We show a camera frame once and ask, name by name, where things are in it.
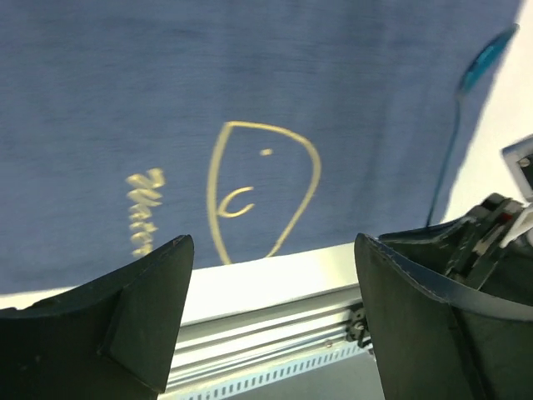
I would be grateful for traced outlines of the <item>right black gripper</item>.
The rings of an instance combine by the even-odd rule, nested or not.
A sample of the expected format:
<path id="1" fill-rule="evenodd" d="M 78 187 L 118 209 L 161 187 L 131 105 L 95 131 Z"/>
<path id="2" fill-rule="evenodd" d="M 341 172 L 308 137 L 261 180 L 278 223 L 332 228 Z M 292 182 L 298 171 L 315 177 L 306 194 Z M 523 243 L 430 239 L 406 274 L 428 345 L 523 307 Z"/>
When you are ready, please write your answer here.
<path id="1" fill-rule="evenodd" d="M 524 203 L 494 192 L 455 220 L 379 239 L 417 263 L 481 289 L 510 243 L 523 236 L 532 240 L 532 138 L 504 147 L 501 155 Z"/>

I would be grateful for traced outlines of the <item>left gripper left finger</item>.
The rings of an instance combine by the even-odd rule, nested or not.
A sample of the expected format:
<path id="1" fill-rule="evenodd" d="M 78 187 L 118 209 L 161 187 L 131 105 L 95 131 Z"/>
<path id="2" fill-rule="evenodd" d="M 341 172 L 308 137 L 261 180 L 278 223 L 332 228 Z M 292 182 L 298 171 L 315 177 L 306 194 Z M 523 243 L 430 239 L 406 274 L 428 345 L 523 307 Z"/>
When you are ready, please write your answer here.
<path id="1" fill-rule="evenodd" d="M 155 399 L 167 387 L 193 240 L 24 309 L 1 311 L 4 399 Z"/>

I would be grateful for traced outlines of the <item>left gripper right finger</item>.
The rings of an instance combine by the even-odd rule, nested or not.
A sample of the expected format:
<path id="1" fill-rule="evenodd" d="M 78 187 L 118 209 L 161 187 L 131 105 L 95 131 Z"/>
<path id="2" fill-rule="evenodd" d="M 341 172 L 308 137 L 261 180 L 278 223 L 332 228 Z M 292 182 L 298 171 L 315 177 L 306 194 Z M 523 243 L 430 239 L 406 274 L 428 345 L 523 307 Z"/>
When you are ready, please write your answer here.
<path id="1" fill-rule="evenodd" d="M 467 287 L 366 234 L 356 273 L 387 399 L 530 399 L 532 307 Z"/>

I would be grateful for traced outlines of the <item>blue cloth placemat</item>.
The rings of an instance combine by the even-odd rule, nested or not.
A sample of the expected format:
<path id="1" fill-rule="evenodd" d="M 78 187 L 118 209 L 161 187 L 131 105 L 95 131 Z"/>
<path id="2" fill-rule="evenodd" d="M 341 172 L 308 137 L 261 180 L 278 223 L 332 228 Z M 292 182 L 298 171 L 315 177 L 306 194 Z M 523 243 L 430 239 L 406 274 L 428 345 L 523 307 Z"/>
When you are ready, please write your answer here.
<path id="1" fill-rule="evenodd" d="M 192 236 L 196 268 L 445 213 L 518 1 L 4 1 L 1 290 Z"/>

